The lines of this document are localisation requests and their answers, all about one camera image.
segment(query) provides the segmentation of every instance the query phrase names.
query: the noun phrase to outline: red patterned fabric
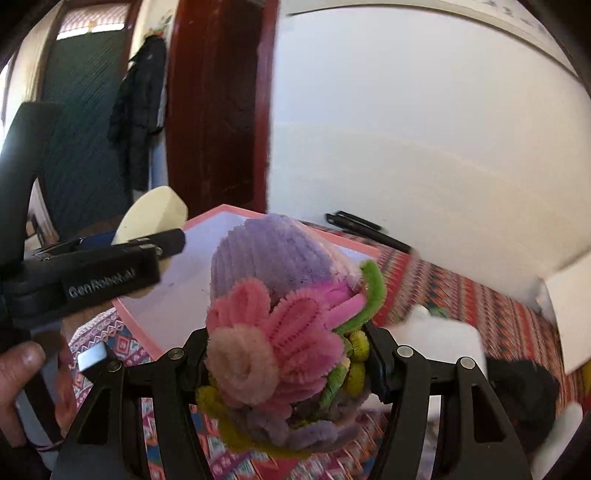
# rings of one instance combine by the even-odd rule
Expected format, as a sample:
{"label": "red patterned fabric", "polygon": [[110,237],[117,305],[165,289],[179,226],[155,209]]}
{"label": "red patterned fabric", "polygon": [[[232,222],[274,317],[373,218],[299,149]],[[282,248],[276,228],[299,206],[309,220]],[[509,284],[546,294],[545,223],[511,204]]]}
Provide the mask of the red patterned fabric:
{"label": "red patterned fabric", "polygon": [[[360,240],[353,235],[320,229]],[[378,264],[388,287],[386,303],[374,317],[374,323],[383,326],[401,322],[417,303],[446,309],[450,318],[478,329],[487,356],[529,359],[546,367],[561,385],[558,410],[574,401],[583,403],[581,371],[564,374],[558,330],[536,312],[445,268],[370,240],[362,242],[381,250]]]}
{"label": "red patterned fabric", "polygon": [[[151,362],[144,348],[110,309],[101,313],[74,335],[70,342],[74,360],[98,342],[106,342],[126,366]],[[77,369],[73,371],[74,393],[78,408],[88,396],[92,383]],[[191,419],[209,467],[216,480],[363,480],[368,476],[378,452],[388,416],[362,413],[356,421],[362,427],[359,437],[345,448],[313,455],[306,460],[279,459],[262,452],[233,453],[219,439],[217,421],[190,406]],[[152,480],[165,480],[158,448],[158,434],[151,399],[142,399],[142,422],[148,467]]]}

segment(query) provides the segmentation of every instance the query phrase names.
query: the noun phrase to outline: finger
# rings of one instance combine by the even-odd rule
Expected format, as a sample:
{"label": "finger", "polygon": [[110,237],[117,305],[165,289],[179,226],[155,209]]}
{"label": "finger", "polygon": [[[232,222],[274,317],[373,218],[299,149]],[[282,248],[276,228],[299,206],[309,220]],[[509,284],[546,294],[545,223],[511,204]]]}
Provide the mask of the finger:
{"label": "finger", "polygon": [[27,442],[17,411],[12,405],[0,407],[0,430],[11,447],[22,447]]}
{"label": "finger", "polygon": [[45,352],[35,342],[25,342],[0,355],[0,406],[12,405],[17,394],[43,366]]}

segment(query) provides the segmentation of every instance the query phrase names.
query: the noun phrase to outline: lavender pipe cleaner bundle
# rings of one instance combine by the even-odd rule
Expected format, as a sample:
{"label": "lavender pipe cleaner bundle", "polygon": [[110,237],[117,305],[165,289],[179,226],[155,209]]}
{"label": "lavender pipe cleaner bundle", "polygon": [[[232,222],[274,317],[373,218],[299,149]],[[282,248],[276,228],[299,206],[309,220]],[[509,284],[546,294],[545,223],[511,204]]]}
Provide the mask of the lavender pipe cleaner bundle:
{"label": "lavender pipe cleaner bundle", "polygon": [[352,441],[369,395],[360,328],[384,299],[374,262],[354,264],[295,220],[230,231],[212,258],[210,385],[196,392],[228,447],[306,457]]}

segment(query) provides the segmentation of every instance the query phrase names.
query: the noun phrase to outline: pipe cleaner flower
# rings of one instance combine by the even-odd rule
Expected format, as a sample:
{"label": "pipe cleaner flower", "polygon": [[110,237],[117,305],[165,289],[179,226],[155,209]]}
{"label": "pipe cleaner flower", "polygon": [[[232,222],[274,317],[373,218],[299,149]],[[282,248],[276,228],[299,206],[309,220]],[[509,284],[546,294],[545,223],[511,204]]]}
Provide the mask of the pipe cleaner flower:
{"label": "pipe cleaner flower", "polygon": [[320,392],[343,357],[342,339],[331,329],[365,305],[363,296],[350,297],[341,285],[301,288],[269,313],[267,287],[246,278],[216,299],[206,319],[206,365],[224,402],[287,418],[291,403]]}

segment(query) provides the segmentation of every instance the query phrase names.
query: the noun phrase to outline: black jacket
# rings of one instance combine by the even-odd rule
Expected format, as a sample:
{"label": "black jacket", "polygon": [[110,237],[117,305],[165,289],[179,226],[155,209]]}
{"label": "black jacket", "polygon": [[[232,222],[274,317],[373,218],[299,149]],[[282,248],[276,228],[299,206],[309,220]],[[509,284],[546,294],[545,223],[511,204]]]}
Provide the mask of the black jacket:
{"label": "black jacket", "polygon": [[152,35],[130,59],[111,113],[108,138],[119,153],[128,193],[148,190],[151,136],[159,133],[158,110],[166,67],[166,43]]}

